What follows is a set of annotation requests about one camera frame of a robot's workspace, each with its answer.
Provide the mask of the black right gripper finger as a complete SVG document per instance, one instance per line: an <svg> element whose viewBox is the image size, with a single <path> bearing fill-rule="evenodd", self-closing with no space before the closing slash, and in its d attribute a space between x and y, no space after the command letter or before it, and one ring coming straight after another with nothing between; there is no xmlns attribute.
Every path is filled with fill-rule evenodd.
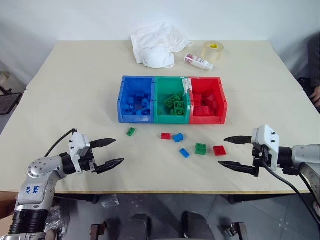
<svg viewBox="0 0 320 240"><path fill-rule="evenodd" d="M251 144L252 143L252 137L251 136L231 136L224 139L225 142L237 144L237 145L245 145L245 144Z"/></svg>
<svg viewBox="0 0 320 240"><path fill-rule="evenodd" d="M260 167L257 165L253 165L253 166L243 165L240 162L234 162L234 161L219 161L218 163L232 171L250 174L256 178L259 177Z"/></svg>

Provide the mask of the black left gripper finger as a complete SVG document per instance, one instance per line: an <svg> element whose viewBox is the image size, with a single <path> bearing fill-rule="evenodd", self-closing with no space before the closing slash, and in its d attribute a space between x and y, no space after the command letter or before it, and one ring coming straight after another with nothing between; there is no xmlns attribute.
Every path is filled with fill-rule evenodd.
<svg viewBox="0 0 320 240"><path fill-rule="evenodd" d="M110 171L120 165L125 159L117 158L107 161L105 164L96 167L95 172L97 174L102 174L104 172Z"/></svg>
<svg viewBox="0 0 320 240"><path fill-rule="evenodd" d="M114 143L115 141L116 140L113 138L102 138L102 139L91 141L89 144L90 144L91 149L95 149L95 148L106 147L106 146Z"/></svg>

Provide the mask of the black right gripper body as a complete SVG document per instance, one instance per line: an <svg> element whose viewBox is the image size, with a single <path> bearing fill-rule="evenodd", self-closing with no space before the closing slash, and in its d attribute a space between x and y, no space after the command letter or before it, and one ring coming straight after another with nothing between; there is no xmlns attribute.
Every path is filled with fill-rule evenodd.
<svg viewBox="0 0 320 240"><path fill-rule="evenodd" d="M269 148L266 145L254 145L252 149L252 156L254 167L263 167L264 163L266 163L268 167L271 167L272 155L269 153Z"/></svg>

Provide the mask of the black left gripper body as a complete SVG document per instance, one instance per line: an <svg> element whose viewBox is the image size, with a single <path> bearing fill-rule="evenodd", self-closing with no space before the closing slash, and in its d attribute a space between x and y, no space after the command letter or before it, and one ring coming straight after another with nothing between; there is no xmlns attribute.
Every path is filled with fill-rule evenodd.
<svg viewBox="0 0 320 240"><path fill-rule="evenodd" d="M82 171L91 171L92 173L97 172L97 164L93 150L90 148L84 156L80 157L79 166Z"/></svg>

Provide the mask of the bystander bare hand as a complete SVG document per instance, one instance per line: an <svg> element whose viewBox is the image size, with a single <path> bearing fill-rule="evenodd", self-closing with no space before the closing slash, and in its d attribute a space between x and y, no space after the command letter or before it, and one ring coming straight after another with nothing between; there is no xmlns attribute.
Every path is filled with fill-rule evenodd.
<svg viewBox="0 0 320 240"><path fill-rule="evenodd" d="M320 86L317 86L314 89L313 94L311 95L312 102L316 108L320 107Z"/></svg>

